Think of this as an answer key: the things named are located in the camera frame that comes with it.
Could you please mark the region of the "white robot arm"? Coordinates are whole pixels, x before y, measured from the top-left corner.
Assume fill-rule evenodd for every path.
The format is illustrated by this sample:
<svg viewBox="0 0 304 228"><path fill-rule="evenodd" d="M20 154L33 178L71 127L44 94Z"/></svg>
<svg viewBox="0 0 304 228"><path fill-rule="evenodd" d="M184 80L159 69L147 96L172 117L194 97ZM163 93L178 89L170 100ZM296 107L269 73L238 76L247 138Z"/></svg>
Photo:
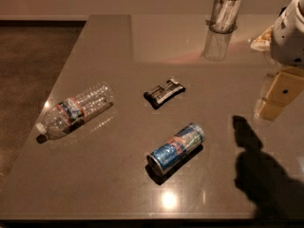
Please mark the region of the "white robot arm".
<svg viewBox="0 0 304 228"><path fill-rule="evenodd" d="M274 121L304 90L304 0L292 0L251 44L279 66L257 101L256 116Z"/></svg>

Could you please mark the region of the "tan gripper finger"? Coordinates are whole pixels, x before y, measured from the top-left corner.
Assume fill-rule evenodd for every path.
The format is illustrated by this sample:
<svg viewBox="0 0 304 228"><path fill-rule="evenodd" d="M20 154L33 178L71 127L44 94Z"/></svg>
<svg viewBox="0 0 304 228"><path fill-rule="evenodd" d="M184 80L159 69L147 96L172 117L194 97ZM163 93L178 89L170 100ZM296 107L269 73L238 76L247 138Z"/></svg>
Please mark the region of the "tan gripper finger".
<svg viewBox="0 0 304 228"><path fill-rule="evenodd" d="M263 120L274 121L284 110L284 106L259 99L256 102L256 115Z"/></svg>

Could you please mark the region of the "snack bag behind arm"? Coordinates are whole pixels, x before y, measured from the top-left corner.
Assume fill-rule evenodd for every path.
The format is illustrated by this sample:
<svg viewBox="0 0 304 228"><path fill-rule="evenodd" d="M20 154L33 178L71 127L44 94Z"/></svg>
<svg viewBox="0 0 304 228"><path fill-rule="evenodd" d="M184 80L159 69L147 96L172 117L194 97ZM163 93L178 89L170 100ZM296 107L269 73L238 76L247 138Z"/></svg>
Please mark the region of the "snack bag behind arm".
<svg viewBox="0 0 304 228"><path fill-rule="evenodd" d="M264 30L251 44L251 49L256 51L268 51L272 41L274 27L270 26Z"/></svg>

